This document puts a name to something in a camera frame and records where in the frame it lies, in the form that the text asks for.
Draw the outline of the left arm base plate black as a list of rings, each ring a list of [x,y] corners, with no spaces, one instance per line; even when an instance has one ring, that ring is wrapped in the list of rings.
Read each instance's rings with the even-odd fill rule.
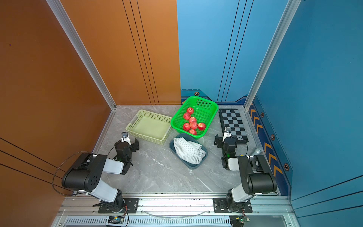
[[[135,214],[139,205],[139,198],[123,198],[112,203],[101,202],[98,213],[101,214]]]

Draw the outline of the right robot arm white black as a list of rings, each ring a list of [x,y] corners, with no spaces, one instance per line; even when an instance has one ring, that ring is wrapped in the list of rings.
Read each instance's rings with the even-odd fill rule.
[[[262,154],[236,155],[237,137],[215,136],[214,144],[222,149],[222,166],[228,171],[237,171],[241,183],[230,189],[225,198],[215,198],[216,213],[251,213],[250,200],[258,194],[277,191],[278,184]]]

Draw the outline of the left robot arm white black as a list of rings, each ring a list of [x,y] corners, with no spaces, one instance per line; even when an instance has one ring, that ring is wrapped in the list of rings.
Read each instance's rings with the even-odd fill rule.
[[[62,178],[62,186],[81,191],[99,200],[95,207],[99,213],[127,213],[127,203],[120,189],[111,187],[101,179],[102,173],[125,175],[132,164],[132,154],[140,149],[138,139],[134,143],[124,138],[115,143],[116,156],[81,154]]]

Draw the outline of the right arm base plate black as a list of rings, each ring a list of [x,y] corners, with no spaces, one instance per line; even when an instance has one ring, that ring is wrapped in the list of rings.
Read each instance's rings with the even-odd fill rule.
[[[252,205],[248,202],[234,202],[227,198],[213,198],[215,213],[252,213]]]

